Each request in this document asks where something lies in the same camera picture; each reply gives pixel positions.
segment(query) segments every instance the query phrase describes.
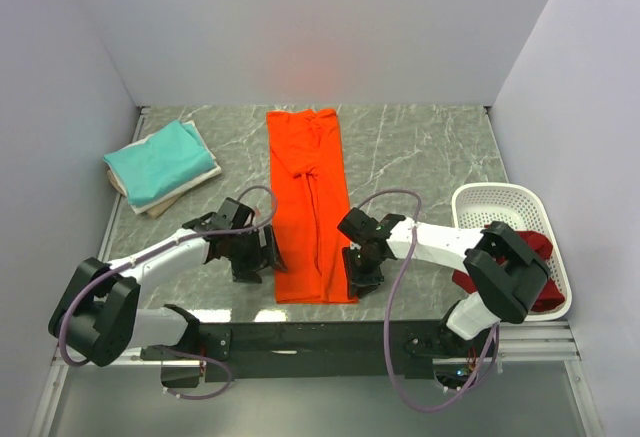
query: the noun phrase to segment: cable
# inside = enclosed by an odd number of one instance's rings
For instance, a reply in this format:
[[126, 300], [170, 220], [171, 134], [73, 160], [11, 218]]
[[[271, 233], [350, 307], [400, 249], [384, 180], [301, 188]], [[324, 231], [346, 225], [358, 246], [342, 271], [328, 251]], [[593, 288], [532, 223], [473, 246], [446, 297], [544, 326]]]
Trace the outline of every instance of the cable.
[[177, 397], [178, 399], [182, 399], [182, 400], [207, 400], [207, 399], [211, 399], [213, 397], [217, 397], [218, 395], [222, 394], [223, 392], [225, 392], [229, 387], [231, 387], [231, 383], [233, 382], [233, 372], [231, 372], [231, 369], [229, 368], [229, 366], [227, 364], [225, 364], [224, 362], [220, 362], [219, 360], [215, 360], [212, 359], [210, 357], [205, 357], [204, 355], [195, 355], [195, 354], [189, 354], [187, 352], [181, 352], [179, 350], [174, 350], [171, 347], [167, 347], [166, 345], [156, 345], [154, 346], [156, 349], [159, 350], [164, 350], [166, 352], [169, 352], [170, 354], [175, 355], [176, 357], [184, 357], [186, 359], [197, 359], [200, 361], [205, 361], [209, 364], [213, 364], [216, 365], [218, 367], [220, 367], [222, 370], [225, 371], [225, 373], [227, 374], [227, 381], [224, 383], [224, 385], [222, 387], [220, 387], [218, 390], [216, 390], [215, 392], [211, 392], [210, 394], [204, 394], [204, 395], [188, 395], [188, 394], [181, 394], [173, 389], [166, 389], [166, 391], [171, 394], [174, 395], [175, 397]]
[[[417, 203], [416, 203], [416, 207], [415, 210], [413, 211], [413, 221], [414, 223], [418, 222], [418, 217], [420, 215], [420, 210], [422, 209], [422, 198], [416, 193], [413, 192], [412, 190], [407, 190], [407, 189], [387, 189], [387, 190], [382, 190], [380, 192], [376, 192], [373, 195], [367, 197], [365, 200], [363, 200], [359, 205], [358, 208], [362, 208], [365, 204], [367, 204], [368, 202], [370, 202], [371, 200], [380, 197], [381, 195], [385, 195], [385, 194], [405, 194], [405, 195], [411, 195], [413, 197], [415, 197]], [[458, 393], [456, 393], [453, 397], [451, 397], [448, 401], [440, 404], [440, 405], [436, 405], [433, 407], [429, 407], [429, 406], [424, 406], [424, 405], [420, 405], [417, 402], [414, 402], [411, 397], [409, 397], [409, 395], [407, 394], [406, 390], [402, 387], [402, 385], [400, 385], [400, 382], [398, 381], [396, 374], [393, 370], [393, 362], [391, 360], [391, 338], [390, 338], [390, 327], [391, 327], [391, 309], [393, 308], [393, 300], [395, 298], [396, 292], [398, 291], [398, 288], [400, 287], [400, 283], [402, 282], [402, 279], [404, 277], [405, 272], [407, 271], [407, 268], [409, 267], [409, 262], [411, 262], [411, 257], [413, 256], [413, 253], [416, 249], [416, 245], [418, 244], [418, 231], [416, 229], [416, 226], [413, 226], [413, 229], [411, 229], [411, 245], [409, 246], [409, 251], [407, 252], [407, 256], [405, 257], [404, 261], [402, 262], [402, 265], [400, 266], [400, 270], [398, 271], [398, 274], [396, 275], [396, 279], [393, 282], [393, 285], [391, 286], [391, 293], [389, 294], [389, 300], [387, 301], [387, 307], [385, 308], [385, 313], [384, 313], [384, 322], [383, 322], [383, 345], [384, 345], [384, 360], [385, 360], [385, 365], [387, 367], [387, 373], [389, 374], [389, 380], [391, 381], [391, 385], [393, 386], [394, 390], [396, 391], [396, 393], [398, 394], [398, 397], [400, 397], [400, 400], [402, 400], [409, 408], [416, 410], [418, 412], [422, 412], [422, 413], [433, 413], [433, 412], [439, 412], [441, 410], [446, 409], [447, 407], [449, 407], [451, 404], [453, 404], [454, 402], [458, 401], [459, 399], [462, 398], [462, 396], [466, 393], [466, 391], [469, 389], [469, 387], [471, 387], [473, 385], [473, 382], [476, 380], [476, 377], [478, 375], [478, 370], [480, 368], [480, 366], [476, 366], [473, 370], [473, 372], [471, 372], [471, 374], [469, 375], [469, 378], [467, 379], [467, 381], [464, 383], [464, 385], [462, 386], [462, 388], [460, 389], [460, 391]], [[482, 348], [482, 352], [480, 353], [480, 363], [484, 362], [485, 357], [487, 356], [487, 353], [489, 352], [489, 348], [491, 347], [491, 343], [492, 341], [495, 339], [496, 337], [496, 332], [497, 332], [497, 324], [494, 325], [493, 327], [491, 327], [491, 331], [489, 332], [489, 336], [487, 337], [487, 340], [484, 344], [484, 347]], [[479, 380], [478, 383], [476, 385], [478, 385], [482, 380], [484, 380], [484, 378], [486, 378], [487, 374], [489, 371], [487, 371]]]
[[[60, 347], [60, 355], [62, 356], [62, 360], [69, 366], [71, 367], [81, 367], [83, 365], [86, 365], [89, 362], [89, 359], [85, 359], [85, 360], [81, 360], [81, 361], [76, 361], [73, 360], [71, 358], [71, 356], [69, 355], [68, 349], [67, 349], [67, 333], [69, 331], [69, 324], [71, 322], [71, 317], [73, 316], [73, 313], [76, 311], [76, 309], [78, 308], [78, 305], [80, 305], [80, 303], [82, 302], [82, 300], [89, 295], [89, 293], [95, 289], [97, 286], [99, 286], [102, 282], [104, 282], [105, 280], [107, 280], [108, 278], [123, 272], [125, 270], [129, 270], [134, 268], [137, 265], [142, 264], [143, 262], [146, 262], [149, 259], [152, 259], [153, 257], [156, 257], [157, 255], [162, 254], [163, 252], [169, 250], [172, 247], [175, 247], [176, 245], [179, 245], [183, 242], [187, 242], [189, 240], [193, 240], [193, 239], [198, 239], [201, 237], [211, 237], [211, 236], [222, 236], [222, 235], [236, 235], [236, 234], [243, 234], [246, 232], [253, 232], [255, 230], [259, 230], [262, 227], [266, 226], [267, 224], [269, 224], [269, 222], [271, 222], [273, 220], [273, 217], [276, 213], [276, 210], [278, 210], [278, 201], [276, 199], [276, 196], [274, 195], [273, 191], [268, 188], [265, 187], [264, 185], [254, 185], [251, 186], [247, 189], [245, 189], [239, 196], [238, 196], [238, 200], [241, 200], [242, 197], [244, 197], [247, 193], [251, 192], [252, 190], [264, 190], [265, 192], [267, 192], [270, 196], [271, 196], [271, 213], [267, 216], [266, 219], [262, 220], [261, 222], [255, 224], [255, 225], [251, 225], [249, 227], [245, 227], [242, 229], [230, 229], [230, 230], [210, 230], [208, 232], [197, 232], [194, 234], [188, 234], [188, 235], [183, 235], [182, 237], [179, 237], [176, 240], [173, 240], [171, 242], [167, 242], [164, 245], [161, 245], [158, 248], [149, 250], [148, 252], [146, 252], [145, 254], [142, 254], [141, 256], [137, 257], [135, 259], [135, 261], [129, 261], [126, 262], [118, 267], [115, 267], [113, 269], [109, 269], [107, 272], [105, 272], [104, 274], [100, 275], [98, 278], [96, 278], [94, 281], [92, 281], [89, 285], [87, 285], [85, 288], [83, 288], [78, 295], [75, 297], [75, 299], [73, 299], [73, 301], [71, 302], [71, 305], [69, 305], [69, 308], [67, 309], [67, 311], [65, 312], [65, 315], [62, 319], [62, 324], [60, 325], [60, 334], [58, 336], [58, 346]], [[224, 392], [230, 385], [231, 385], [231, 381], [233, 380], [233, 375], [231, 373], [231, 369], [229, 369], [229, 367], [222, 363], [219, 362], [217, 360], [208, 358], [208, 357], [203, 357], [200, 355], [195, 355], [195, 354], [188, 354], [186, 352], [180, 352], [177, 350], [173, 350], [169, 347], [162, 347], [163, 350], [167, 350], [169, 352], [174, 353], [177, 356], [180, 357], [186, 357], [189, 359], [194, 359], [194, 360], [205, 360], [206, 362], [209, 362], [213, 365], [216, 365], [218, 367], [221, 367], [225, 372], [227, 372], [228, 375], [228, 380], [227, 383], [222, 386], [221, 389], [219, 389], [218, 391], [212, 393], [212, 394], [207, 394], [204, 396], [182, 396], [184, 399], [187, 400], [203, 400], [203, 399], [207, 399], [210, 397], [215, 397], [216, 395], [220, 395], [222, 392]]]

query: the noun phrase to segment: gray marble surface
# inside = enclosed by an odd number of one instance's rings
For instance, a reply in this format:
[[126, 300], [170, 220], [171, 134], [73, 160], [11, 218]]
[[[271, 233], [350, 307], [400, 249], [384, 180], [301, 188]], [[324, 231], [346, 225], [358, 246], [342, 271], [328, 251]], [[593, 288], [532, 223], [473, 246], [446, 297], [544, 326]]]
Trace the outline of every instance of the gray marble surface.
[[[279, 106], [300, 111], [323, 105]], [[342, 129], [344, 165], [352, 205], [376, 190], [405, 187], [424, 200], [421, 219], [451, 225], [451, 197], [469, 182], [505, 182], [506, 176], [489, 120], [480, 106], [333, 105]], [[223, 173], [182, 196], [163, 216], [136, 216], [121, 199], [112, 228], [108, 259], [137, 252], [172, 234], [182, 223], [217, 210], [227, 196], [252, 184], [269, 185], [269, 143], [265, 114], [273, 106], [152, 107], [143, 114], [140, 137], [175, 119], [193, 120]], [[247, 196], [262, 214], [266, 195]], [[366, 209], [380, 218], [387, 212], [410, 215], [410, 197], [385, 196]], [[205, 321], [382, 320], [399, 262], [383, 264], [386, 281], [353, 305], [278, 305], [273, 275], [263, 271], [262, 285], [231, 280], [228, 262], [214, 261], [183, 272], [158, 287], [141, 307], [174, 303], [196, 311]], [[466, 294], [451, 282], [451, 270], [414, 261], [394, 304], [394, 319], [438, 319]]]

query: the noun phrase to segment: orange pants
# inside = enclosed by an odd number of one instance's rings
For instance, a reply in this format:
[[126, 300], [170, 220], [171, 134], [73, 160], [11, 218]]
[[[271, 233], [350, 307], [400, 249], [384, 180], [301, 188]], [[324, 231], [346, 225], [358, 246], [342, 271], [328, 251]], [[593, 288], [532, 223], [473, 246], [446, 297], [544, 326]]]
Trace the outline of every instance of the orange pants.
[[276, 272], [278, 303], [348, 303], [338, 224], [349, 211], [336, 111], [267, 113], [273, 219], [288, 272]]

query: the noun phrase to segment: turquoise cloth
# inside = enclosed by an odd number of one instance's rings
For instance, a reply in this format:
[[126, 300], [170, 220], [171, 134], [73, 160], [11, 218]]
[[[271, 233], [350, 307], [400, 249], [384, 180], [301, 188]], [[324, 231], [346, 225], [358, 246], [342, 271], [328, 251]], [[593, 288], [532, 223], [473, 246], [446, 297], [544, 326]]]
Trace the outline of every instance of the turquoise cloth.
[[107, 154], [104, 160], [123, 183], [129, 203], [137, 207], [216, 167], [195, 128], [177, 120], [145, 143]]

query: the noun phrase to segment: perforated basket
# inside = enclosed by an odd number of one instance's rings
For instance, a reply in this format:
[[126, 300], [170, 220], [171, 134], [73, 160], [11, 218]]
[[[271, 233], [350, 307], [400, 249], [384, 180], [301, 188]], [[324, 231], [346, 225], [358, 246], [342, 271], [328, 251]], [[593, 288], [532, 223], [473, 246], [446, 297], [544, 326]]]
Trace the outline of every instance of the perforated basket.
[[550, 277], [566, 300], [553, 310], [530, 312], [526, 320], [553, 320], [567, 313], [571, 307], [571, 287], [549, 218], [542, 202], [533, 192], [513, 184], [467, 184], [453, 194], [451, 207], [453, 224], [462, 229], [481, 228], [499, 220], [509, 224], [514, 230], [535, 230], [547, 236], [553, 244], [551, 259], [547, 261], [551, 270]]

